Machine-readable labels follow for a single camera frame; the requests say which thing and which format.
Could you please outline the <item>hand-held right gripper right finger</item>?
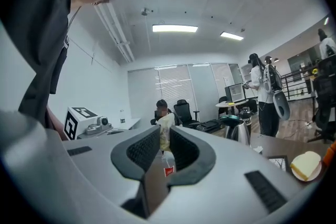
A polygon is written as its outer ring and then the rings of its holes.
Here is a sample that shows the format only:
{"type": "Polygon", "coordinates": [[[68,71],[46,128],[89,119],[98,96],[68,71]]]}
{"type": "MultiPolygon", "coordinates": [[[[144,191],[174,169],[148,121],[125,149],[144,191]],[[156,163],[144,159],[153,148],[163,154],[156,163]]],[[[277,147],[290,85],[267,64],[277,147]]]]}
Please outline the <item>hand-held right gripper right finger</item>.
{"type": "Polygon", "coordinates": [[[173,186],[150,223],[291,223],[320,183],[304,186],[242,143],[184,127],[177,130],[209,144],[216,162],[197,184],[173,186]],[[270,213],[245,177],[253,171],[261,172],[287,203],[270,213]]]}

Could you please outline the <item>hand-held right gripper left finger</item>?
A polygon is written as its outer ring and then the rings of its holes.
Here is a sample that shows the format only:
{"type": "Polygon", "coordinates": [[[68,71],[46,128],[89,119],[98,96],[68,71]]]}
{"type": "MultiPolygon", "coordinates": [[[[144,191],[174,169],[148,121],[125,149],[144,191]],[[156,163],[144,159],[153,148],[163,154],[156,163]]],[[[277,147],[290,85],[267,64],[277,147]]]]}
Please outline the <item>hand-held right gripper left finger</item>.
{"type": "Polygon", "coordinates": [[[62,142],[19,112],[1,112],[1,165],[45,223],[147,223],[144,174],[160,128],[62,142]]]}

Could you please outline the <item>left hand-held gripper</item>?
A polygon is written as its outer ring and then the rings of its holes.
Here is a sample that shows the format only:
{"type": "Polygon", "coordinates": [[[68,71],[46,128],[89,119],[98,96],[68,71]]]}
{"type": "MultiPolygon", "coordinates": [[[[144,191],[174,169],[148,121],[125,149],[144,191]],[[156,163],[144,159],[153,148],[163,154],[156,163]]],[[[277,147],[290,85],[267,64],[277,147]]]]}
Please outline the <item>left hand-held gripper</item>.
{"type": "Polygon", "coordinates": [[[99,116],[85,107],[68,107],[64,122],[64,134],[68,140],[121,132],[123,129],[115,129],[106,116],[99,116]]]}

